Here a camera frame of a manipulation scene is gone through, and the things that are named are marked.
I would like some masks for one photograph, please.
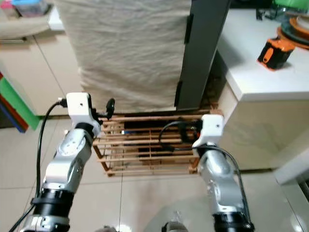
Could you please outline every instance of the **white countertop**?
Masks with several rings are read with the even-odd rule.
[[[64,30],[62,21],[60,20],[59,13],[55,6],[53,6],[52,11],[50,13],[48,24],[49,24],[50,30],[62,30],[62,31]]]
[[[309,99],[309,51],[296,48],[285,68],[270,71],[256,60],[280,24],[255,19],[255,10],[228,12],[218,51],[228,67],[226,79],[239,101]]]

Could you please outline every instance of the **wooden slat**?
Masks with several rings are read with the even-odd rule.
[[[211,110],[210,110],[210,113],[211,113],[212,115],[222,115],[222,116],[224,116],[223,111],[220,110],[220,109],[211,109]]]
[[[158,133],[158,132],[153,132],[153,131],[151,131],[151,132],[152,132],[151,133],[152,137],[158,137],[160,135],[160,133]],[[101,136],[101,138],[102,139],[113,138],[113,137],[117,137],[117,136],[118,136],[118,138],[127,138],[127,137],[137,136],[137,135],[139,135],[139,136],[143,135],[143,136],[148,137],[150,134],[149,134],[149,130],[140,131],[139,133],[129,133],[129,134],[122,134],[122,133],[111,133],[111,134],[109,134],[108,133],[108,134],[103,134]],[[180,135],[180,134],[177,131],[167,131],[167,132],[164,132],[162,136],[165,136],[165,135]],[[188,136],[193,136],[193,133],[192,133],[191,130],[188,131]]]
[[[186,167],[188,168],[189,163],[178,163],[178,164],[152,164],[154,168],[165,168],[165,167]],[[128,165],[128,166],[114,166],[111,170],[123,170],[123,169],[150,169],[150,165]]]
[[[149,156],[151,157],[151,148],[149,148]]]
[[[180,143],[181,139],[162,139],[163,143]],[[95,139],[93,145],[123,145],[123,144],[157,144],[158,139],[145,139],[145,140],[119,140],[119,141],[106,141],[103,139]]]
[[[183,155],[183,156],[155,156],[155,157],[129,157],[129,158],[114,158],[114,159],[98,159],[98,162],[116,162],[116,161],[148,161],[148,160],[181,160],[181,159],[195,159],[198,156],[194,155]]]
[[[152,130],[152,131],[160,131],[162,130],[163,127],[150,127],[150,128],[128,128],[128,129],[125,129],[125,127],[123,127],[123,130],[125,131],[149,131],[149,130]],[[102,127],[102,131],[114,131],[115,129],[114,128],[109,128],[109,127]],[[176,131],[178,130],[177,127],[169,127],[167,128],[167,131]]]
[[[192,151],[142,151],[142,152],[123,152],[123,153],[111,153],[110,156],[144,156],[144,155],[163,155],[163,154],[172,154],[172,155],[181,155],[181,154],[192,154]]]
[[[95,150],[95,152],[96,152],[96,154],[97,154],[97,157],[98,157],[99,159],[101,159],[103,156],[102,156],[102,154],[101,154],[101,152],[100,152],[98,146],[95,146],[95,145],[94,145],[94,146],[93,146],[93,149]],[[102,162],[101,165],[102,165],[102,167],[103,167],[103,169],[104,169],[105,171],[108,171],[108,170],[109,170],[109,168],[108,168],[108,166],[106,165],[105,162]]]
[[[113,139],[130,139],[130,140],[135,140],[135,139],[148,139],[150,138],[149,134],[142,134],[142,135],[106,135],[103,136],[101,139],[111,141]],[[162,138],[180,138],[179,134],[163,134]]]
[[[152,120],[177,120],[183,119],[200,119],[203,115],[171,115],[171,116],[141,116],[141,117],[115,117],[111,121],[114,122],[138,122],[138,121],[152,121]],[[107,118],[101,118],[103,121],[109,121]]]
[[[190,144],[170,144],[175,147],[191,147]],[[137,146],[111,146],[111,147],[104,147],[104,145],[98,145],[99,149],[104,150],[133,150],[133,149],[139,149],[139,148],[161,148],[161,145],[156,144],[150,144],[150,145],[137,145]]]
[[[178,169],[174,168],[174,169],[119,170],[119,171],[108,170],[106,174],[171,173],[180,171],[183,173],[185,171],[188,171],[188,169],[181,167]]]
[[[122,131],[125,129],[125,126],[122,125],[121,127],[117,127],[117,128],[114,128],[114,127],[111,127],[111,126],[106,126],[105,125],[102,125],[101,126],[101,130],[104,131],[104,132],[109,132],[109,131]]]

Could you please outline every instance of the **green object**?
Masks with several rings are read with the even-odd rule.
[[[36,129],[39,124],[39,117],[34,115],[24,101],[12,88],[10,83],[2,78],[0,80],[0,94],[9,102],[9,104],[19,113],[19,115],[32,127]]]
[[[307,10],[309,8],[309,0],[275,0],[275,3],[281,6],[302,10]]]

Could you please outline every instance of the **black metal frame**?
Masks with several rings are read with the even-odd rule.
[[[309,202],[309,180],[299,183],[299,186]]]
[[[177,110],[198,109],[231,0],[192,0],[185,35]]]

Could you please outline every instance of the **white cloth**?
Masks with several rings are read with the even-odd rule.
[[[55,0],[93,105],[173,110],[191,0]]]

